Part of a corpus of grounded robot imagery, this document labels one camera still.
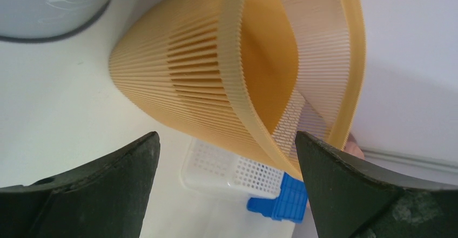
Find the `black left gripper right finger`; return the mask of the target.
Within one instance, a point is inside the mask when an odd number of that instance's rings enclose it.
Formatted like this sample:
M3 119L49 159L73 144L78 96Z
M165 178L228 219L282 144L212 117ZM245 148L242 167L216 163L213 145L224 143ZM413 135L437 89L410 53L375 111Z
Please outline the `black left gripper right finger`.
M457 187L407 176L307 132L295 146L319 237L457 237Z

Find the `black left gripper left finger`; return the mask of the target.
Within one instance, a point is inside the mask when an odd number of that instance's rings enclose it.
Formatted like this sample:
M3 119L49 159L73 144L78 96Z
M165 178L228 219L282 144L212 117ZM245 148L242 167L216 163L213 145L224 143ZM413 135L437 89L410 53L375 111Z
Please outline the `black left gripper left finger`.
M1 237L139 237L160 156L150 132L31 185L1 189Z

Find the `blue compartment tray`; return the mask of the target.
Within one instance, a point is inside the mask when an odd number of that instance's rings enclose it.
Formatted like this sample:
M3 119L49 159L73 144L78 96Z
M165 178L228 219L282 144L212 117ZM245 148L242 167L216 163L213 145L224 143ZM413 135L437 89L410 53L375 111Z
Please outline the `blue compartment tray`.
M275 221L302 223L305 216L308 194L304 182L284 174L280 194L275 199L250 198L246 208Z

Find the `white perforated plastic basket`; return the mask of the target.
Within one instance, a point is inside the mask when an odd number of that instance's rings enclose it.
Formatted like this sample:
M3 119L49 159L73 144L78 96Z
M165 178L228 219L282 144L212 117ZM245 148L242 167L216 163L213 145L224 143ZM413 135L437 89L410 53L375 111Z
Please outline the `white perforated plastic basket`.
M181 170L185 187L225 198L275 199L284 172L193 139Z

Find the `yellow ribbed waste bin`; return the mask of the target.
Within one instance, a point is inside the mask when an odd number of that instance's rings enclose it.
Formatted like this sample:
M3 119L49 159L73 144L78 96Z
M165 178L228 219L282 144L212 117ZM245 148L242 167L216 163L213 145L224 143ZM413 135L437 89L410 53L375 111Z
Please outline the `yellow ribbed waste bin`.
M360 0L163 0L109 71L158 122L301 179L296 133L342 149L365 64Z

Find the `grey bin liner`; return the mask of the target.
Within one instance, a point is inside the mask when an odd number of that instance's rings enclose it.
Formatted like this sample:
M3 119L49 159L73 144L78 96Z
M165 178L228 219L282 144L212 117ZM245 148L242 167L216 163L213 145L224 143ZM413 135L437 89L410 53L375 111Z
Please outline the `grey bin liner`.
M1 0L1 40L46 43L77 35L104 14L111 0Z

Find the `pink perforated plastic basket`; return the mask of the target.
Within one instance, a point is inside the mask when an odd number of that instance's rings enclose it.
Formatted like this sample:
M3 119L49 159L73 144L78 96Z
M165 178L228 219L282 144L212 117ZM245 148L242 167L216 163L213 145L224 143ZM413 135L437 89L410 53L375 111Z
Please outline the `pink perforated plastic basket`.
M350 155L365 160L365 155L362 149L359 147L355 137L351 133L348 136L344 151Z

